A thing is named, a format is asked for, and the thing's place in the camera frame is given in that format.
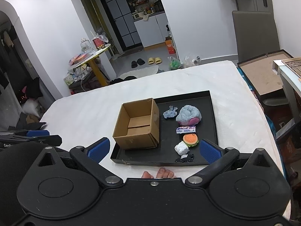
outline gray chair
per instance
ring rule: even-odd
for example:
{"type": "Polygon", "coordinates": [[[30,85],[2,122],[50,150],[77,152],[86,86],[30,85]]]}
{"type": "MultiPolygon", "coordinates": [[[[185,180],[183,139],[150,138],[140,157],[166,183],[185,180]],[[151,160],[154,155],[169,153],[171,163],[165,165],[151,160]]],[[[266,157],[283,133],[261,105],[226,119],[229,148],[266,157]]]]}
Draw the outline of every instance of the gray chair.
{"type": "Polygon", "coordinates": [[[233,11],[238,61],[280,50],[272,13],[233,11]]]}

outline small blue toy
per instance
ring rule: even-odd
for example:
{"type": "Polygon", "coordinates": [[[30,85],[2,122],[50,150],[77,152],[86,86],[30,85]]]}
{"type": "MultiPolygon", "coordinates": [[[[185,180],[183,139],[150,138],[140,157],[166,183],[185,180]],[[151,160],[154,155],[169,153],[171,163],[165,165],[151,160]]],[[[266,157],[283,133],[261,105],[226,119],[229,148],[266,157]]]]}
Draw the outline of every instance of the small blue toy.
{"type": "Polygon", "coordinates": [[[163,113],[164,118],[167,119],[167,118],[173,118],[173,117],[177,116],[177,114],[178,114],[176,112],[177,109],[178,109],[178,107],[170,106],[170,109],[163,113]]]}

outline yellow table leg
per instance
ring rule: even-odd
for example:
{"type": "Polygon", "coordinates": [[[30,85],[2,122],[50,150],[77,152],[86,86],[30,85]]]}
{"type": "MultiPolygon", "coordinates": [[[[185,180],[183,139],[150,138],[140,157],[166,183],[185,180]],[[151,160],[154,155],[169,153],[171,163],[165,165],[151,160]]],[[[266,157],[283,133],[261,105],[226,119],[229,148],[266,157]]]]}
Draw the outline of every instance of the yellow table leg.
{"type": "Polygon", "coordinates": [[[106,82],[106,78],[104,77],[104,75],[100,72],[97,64],[95,63],[94,59],[89,60],[88,61],[89,65],[91,66],[97,80],[99,81],[100,85],[102,85],[103,87],[108,86],[107,82],[106,82]]]}

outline yellow slipper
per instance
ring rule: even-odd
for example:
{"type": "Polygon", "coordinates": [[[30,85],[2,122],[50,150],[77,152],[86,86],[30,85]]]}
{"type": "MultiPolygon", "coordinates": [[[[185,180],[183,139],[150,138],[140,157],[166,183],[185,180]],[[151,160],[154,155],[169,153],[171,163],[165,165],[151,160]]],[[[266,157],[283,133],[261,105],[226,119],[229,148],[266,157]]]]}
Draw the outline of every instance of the yellow slipper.
{"type": "Polygon", "coordinates": [[[161,58],[155,58],[155,63],[156,64],[162,63],[162,59],[161,58]]]}
{"type": "Polygon", "coordinates": [[[148,64],[153,64],[155,62],[154,58],[149,58],[148,59],[148,64]]]}

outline white bed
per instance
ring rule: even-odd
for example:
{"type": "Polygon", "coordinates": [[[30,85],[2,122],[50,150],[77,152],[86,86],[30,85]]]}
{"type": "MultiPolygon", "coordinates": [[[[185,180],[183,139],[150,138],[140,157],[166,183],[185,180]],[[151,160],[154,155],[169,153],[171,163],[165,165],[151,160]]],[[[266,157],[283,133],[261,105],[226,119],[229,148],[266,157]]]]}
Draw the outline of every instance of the white bed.
{"type": "MultiPolygon", "coordinates": [[[[155,176],[158,167],[116,164],[110,159],[115,145],[112,134],[121,104],[205,90],[210,90],[219,145],[232,146],[242,153],[262,147],[283,172],[264,113],[231,61],[168,71],[62,98],[52,104],[41,121],[47,122],[45,129],[50,134],[62,137],[60,148],[68,151],[108,137],[110,153],[100,164],[124,181],[128,177],[141,177],[145,170],[155,176]]],[[[183,180],[201,168],[168,167],[183,180]]],[[[289,218],[290,204],[284,216],[289,218]]]]}

